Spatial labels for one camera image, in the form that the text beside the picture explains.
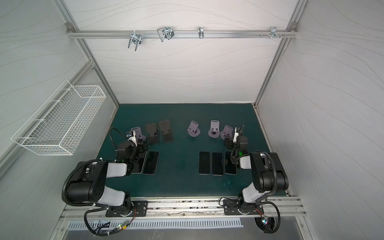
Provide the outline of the purple round stand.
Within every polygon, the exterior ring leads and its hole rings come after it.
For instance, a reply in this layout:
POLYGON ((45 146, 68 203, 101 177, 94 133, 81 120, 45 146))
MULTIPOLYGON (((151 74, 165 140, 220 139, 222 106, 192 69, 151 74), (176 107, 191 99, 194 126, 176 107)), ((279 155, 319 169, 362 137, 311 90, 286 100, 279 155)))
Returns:
POLYGON ((191 121, 187 132, 191 137, 196 138, 201 133, 199 129, 199 124, 195 121, 191 121))
POLYGON ((135 132, 135 137, 138 142, 143 142, 146 140, 146 136, 142 134, 142 130, 140 127, 131 128, 132 132, 135 132))
POLYGON ((223 140, 225 139, 233 139, 233 132, 234 132, 234 128, 229 126, 229 125, 225 125, 223 130, 221 131, 221 138, 223 140))
POLYGON ((220 137, 220 134, 220 122, 217 120, 212 120, 210 123, 208 135, 213 139, 217 139, 218 137, 220 137))

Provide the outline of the black folding phone stand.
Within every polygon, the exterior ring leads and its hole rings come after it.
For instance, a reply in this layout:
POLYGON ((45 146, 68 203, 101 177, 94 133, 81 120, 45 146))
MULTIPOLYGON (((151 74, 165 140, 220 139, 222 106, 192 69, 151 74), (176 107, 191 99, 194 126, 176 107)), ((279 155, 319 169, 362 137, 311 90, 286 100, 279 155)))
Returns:
POLYGON ((146 124, 146 131, 149 134, 147 137, 148 144, 158 144, 159 143, 159 131, 157 129, 157 125, 155 123, 146 124))

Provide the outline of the purple phone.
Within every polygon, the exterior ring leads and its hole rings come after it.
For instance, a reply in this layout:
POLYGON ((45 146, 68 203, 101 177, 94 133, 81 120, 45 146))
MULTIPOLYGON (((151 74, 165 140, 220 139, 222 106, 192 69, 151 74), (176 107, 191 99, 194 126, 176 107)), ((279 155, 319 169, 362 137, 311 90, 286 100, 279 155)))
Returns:
POLYGON ((222 176, 224 174, 223 154, 214 152, 212 153, 212 174, 215 176, 222 176))
POLYGON ((149 152, 147 159, 144 165, 143 174, 145 175, 154 175, 157 169, 157 164, 159 160, 159 152, 149 152))

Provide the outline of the white edged phone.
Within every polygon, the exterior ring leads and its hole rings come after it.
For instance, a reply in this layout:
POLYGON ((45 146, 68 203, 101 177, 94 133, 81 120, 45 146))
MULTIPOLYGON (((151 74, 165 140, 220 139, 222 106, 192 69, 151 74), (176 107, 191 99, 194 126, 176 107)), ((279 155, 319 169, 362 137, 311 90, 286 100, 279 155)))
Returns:
POLYGON ((225 152, 225 174, 236 175, 237 167, 231 161, 231 151, 225 152))

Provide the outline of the black phone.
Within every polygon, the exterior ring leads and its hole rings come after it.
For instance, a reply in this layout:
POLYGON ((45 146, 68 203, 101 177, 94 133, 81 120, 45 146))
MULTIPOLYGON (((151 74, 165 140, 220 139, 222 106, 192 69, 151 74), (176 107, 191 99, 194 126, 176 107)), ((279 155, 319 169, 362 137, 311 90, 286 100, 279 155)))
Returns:
POLYGON ((199 152, 199 174, 209 175, 211 173, 211 153, 199 152))

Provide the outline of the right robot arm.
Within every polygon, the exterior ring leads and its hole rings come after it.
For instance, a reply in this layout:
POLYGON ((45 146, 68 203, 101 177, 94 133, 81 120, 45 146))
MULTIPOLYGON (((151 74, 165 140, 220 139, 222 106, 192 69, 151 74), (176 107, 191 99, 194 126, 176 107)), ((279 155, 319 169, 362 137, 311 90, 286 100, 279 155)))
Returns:
POLYGON ((225 173, 232 174, 237 169, 250 170, 252 182, 236 199, 221 198, 219 205, 226 216, 260 215, 255 218, 257 227, 265 234, 273 234, 280 228, 281 213, 278 206, 267 198, 286 191, 289 180, 277 153, 248 151, 248 138, 244 136, 243 128, 225 126, 221 132, 229 150, 225 157, 225 173))

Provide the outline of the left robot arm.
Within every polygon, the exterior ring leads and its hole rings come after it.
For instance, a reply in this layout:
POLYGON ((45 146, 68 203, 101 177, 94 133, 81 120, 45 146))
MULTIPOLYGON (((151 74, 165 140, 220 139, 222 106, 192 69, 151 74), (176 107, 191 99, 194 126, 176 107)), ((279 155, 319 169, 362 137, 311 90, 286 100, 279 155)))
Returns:
POLYGON ((110 128, 109 135, 115 131, 124 142, 114 145, 117 158, 114 161, 101 159, 79 162, 66 178, 62 188, 62 200, 69 206, 89 207, 84 213, 86 228, 93 236, 107 237, 129 227, 136 217, 147 214, 147 201, 133 201, 131 194, 106 186, 109 178, 129 176, 138 166, 140 155, 148 150, 146 137, 139 127, 123 134, 116 128, 110 128), (126 221, 112 228, 111 222, 93 227, 88 221, 88 214, 106 211, 108 217, 123 217, 126 221))

